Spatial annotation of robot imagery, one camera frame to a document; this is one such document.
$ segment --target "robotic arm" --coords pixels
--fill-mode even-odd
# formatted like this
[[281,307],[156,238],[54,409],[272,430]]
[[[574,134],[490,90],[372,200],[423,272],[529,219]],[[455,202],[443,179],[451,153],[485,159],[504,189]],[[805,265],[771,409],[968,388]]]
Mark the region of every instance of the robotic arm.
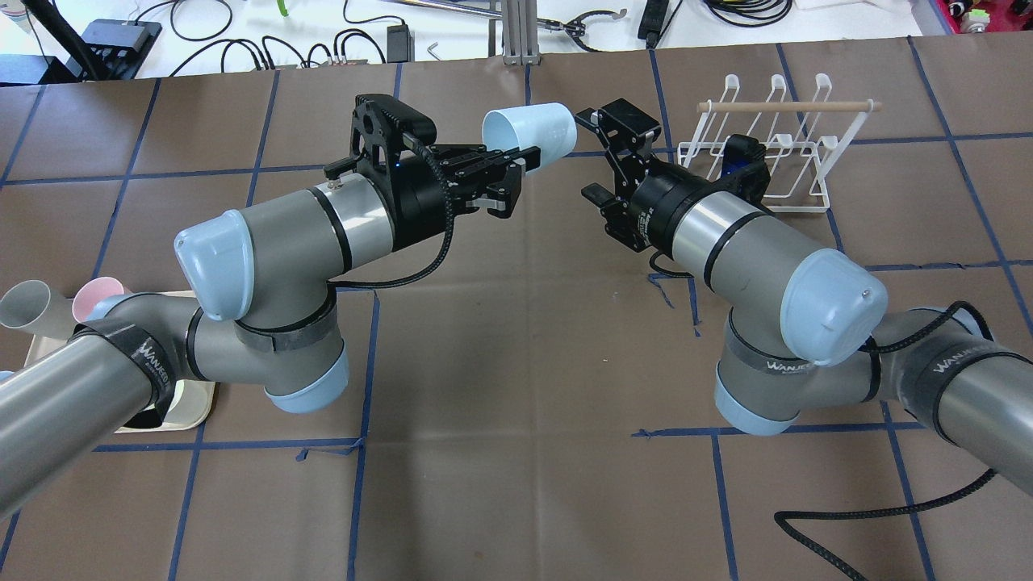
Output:
[[878,279],[760,204],[764,147],[729,139],[709,182],[653,155],[659,124],[624,99],[575,116],[605,149],[615,192],[582,194],[628,248],[649,246],[732,305],[715,402],[772,435],[802,409],[897,399],[922,425],[1033,494],[1033,363],[993,342],[967,303],[885,315]]
[[[292,412],[336,399],[348,362],[335,286],[398,286],[430,274],[456,216],[486,208],[508,218],[524,174],[541,163],[536,145],[436,139],[434,122],[414,109],[359,95],[351,155],[325,166],[325,183],[177,236],[196,299],[105,299],[65,346],[2,379],[0,518],[119,426],[160,425],[180,378],[264,385],[273,403]],[[556,157],[569,151],[556,149]],[[437,259],[413,276],[327,283],[442,232]]]

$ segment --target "cup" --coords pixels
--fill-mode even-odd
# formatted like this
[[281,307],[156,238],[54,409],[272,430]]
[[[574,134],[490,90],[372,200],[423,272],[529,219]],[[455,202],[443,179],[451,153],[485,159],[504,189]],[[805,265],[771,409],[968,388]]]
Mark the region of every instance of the cup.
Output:
[[0,325],[54,339],[67,339],[75,329],[71,302],[42,280],[15,284],[0,299]]
[[531,104],[489,111],[480,135],[488,149],[537,146],[541,150],[540,170],[573,151],[577,126],[561,103]]
[[101,276],[87,282],[75,293],[75,298],[71,302],[71,314],[75,320],[86,323],[90,318],[97,303],[108,297],[116,295],[129,295],[132,290],[126,288],[125,284],[117,278]]

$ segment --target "white floor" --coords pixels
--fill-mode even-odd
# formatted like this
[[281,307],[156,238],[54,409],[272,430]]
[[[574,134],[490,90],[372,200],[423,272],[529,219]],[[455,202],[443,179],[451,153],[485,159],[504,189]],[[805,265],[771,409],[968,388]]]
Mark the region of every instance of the white floor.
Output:
[[[288,18],[280,16],[276,0],[227,0],[233,9],[232,26],[219,38],[246,37],[258,41],[263,34],[278,36],[295,45],[303,54],[315,42],[330,44],[334,34],[349,28],[341,16],[339,1],[287,0]],[[920,36],[918,24],[911,13],[909,0],[868,0],[828,6],[851,0],[796,0],[790,14],[780,23],[755,29],[737,28],[715,19],[699,0],[685,0],[681,11],[661,42],[665,47],[701,47],[722,44],[748,44],[763,42],[791,42],[807,40],[833,40],[842,38],[884,38]],[[58,0],[62,14],[80,32],[95,19],[131,19],[137,6],[147,8],[158,0],[99,0],[81,2]],[[471,4],[488,6],[487,1]],[[674,8],[677,0],[671,0]],[[589,44],[602,50],[634,50],[645,48],[645,41],[635,38],[645,0],[539,0],[538,16],[566,22],[577,14],[594,9],[627,8],[624,19],[614,22],[590,19]],[[455,14],[434,9],[406,6],[384,0],[350,0],[348,18],[362,20],[384,13],[403,17],[413,31],[417,60],[432,60],[428,47],[437,42],[434,53],[441,59],[468,59],[488,56],[489,21],[476,17]],[[226,10],[214,0],[187,0],[177,12],[177,26],[189,36],[206,36],[217,31],[225,22]],[[145,17],[147,21],[164,26],[158,42],[144,64],[139,77],[164,77],[173,71],[194,51],[206,42],[189,42],[177,38],[168,27],[168,7],[162,7]],[[389,22],[362,25],[369,34],[384,43]],[[36,26],[48,54],[67,57],[42,27]],[[542,53],[577,52],[578,49],[563,33],[541,31],[539,42]],[[296,63],[298,58],[288,50],[271,43],[277,64]],[[348,57],[377,62],[375,51],[366,41],[348,42]],[[0,17],[0,53],[38,54],[35,38],[26,34],[8,19]],[[194,59],[180,74],[200,74],[219,71],[221,47],[213,48]],[[251,57],[240,47],[234,47],[226,59],[227,71],[253,68]]]

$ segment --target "black tube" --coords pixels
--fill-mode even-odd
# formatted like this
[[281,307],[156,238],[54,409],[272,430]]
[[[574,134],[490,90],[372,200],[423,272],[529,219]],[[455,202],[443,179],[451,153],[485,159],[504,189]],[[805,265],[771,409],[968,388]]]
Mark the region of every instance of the black tube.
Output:
[[32,12],[32,16],[36,17],[39,24],[43,25],[43,28],[61,43],[64,50],[68,51],[71,58],[83,67],[87,81],[107,80],[111,70],[53,4],[46,0],[23,0],[22,3],[25,4],[27,10]]

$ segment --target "metal bracket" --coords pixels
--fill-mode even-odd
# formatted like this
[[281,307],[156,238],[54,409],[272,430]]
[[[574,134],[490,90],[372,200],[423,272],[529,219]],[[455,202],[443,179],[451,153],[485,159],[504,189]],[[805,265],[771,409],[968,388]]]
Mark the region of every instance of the metal bracket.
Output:
[[538,64],[537,0],[502,0],[502,62]]

